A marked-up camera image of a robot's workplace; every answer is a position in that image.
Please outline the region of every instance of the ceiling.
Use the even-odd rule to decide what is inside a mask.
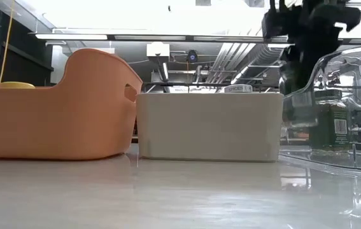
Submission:
[[[260,26],[263,14],[269,8],[268,0],[211,0],[211,6],[196,6],[196,0],[16,0],[16,20],[33,32],[121,33],[121,34],[230,34],[246,35]],[[301,0],[286,0],[286,4]],[[0,9],[10,12],[11,0],[0,0]],[[361,24],[341,37],[361,38]],[[84,41],[68,42],[70,47],[114,48],[115,53],[131,64],[144,81],[150,81],[150,73],[156,68],[147,60],[147,42]],[[222,48],[220,43],[170,43],[171,51],[196,50],[199,62],[214,61]],[[275,53],[253,48],[256,53],[272,57]],[[245,61],[256,60],[255,52]],[[184,56],[178,56],[184,62]],[[169,70],[186,70],[185,64],[168,63]],[[263,72],[253,70],[253,76]],[[278,82],[278,72],[266,72],[266,83]]]

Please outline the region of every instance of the wall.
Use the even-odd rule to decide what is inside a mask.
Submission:
[[[66,65],[67,59],[67,55],[63,53],[63,47],[53,45],[52,67],[54,71],[50,78],[51,83],[57,84],[63,78],[64,66]]]
[[[10,17],[0,11],[0,72]],[[35,86],[49,86],[52,47],[36,39],[32,32],[16,20],[12,21],[8,55],[3,81],[22,81]]]

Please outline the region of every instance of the orange plastic basket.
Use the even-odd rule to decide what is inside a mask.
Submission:
[[[141,85],[121,58],[82,49],[52,88],[0,88],[0,158],[88,160],[123,153]]]

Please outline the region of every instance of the ceiling duct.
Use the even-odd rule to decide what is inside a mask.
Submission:
[[[273,66],[279,59],[283,48],[269,48],[268,45],[255,45],[249,55],[241,62],[238,69],[245,69],[233,76],[232,83],[248,83],[239,78],[255,78],[267,70],[266,66]]]
[[[260,29],[249,29],[241,31],[240,35],[257,35]],[[212,72],[206,82],[207,83],[219,83],[223,81],[224,78],[229,76],[229,73],[219,73],[218,71],[230,71],[235,70],[235,67],[238,66],[240,61],[250,52],[251,45],[247,43],[224,43],[218,57],[216,58],[213,67],[211,68]]]

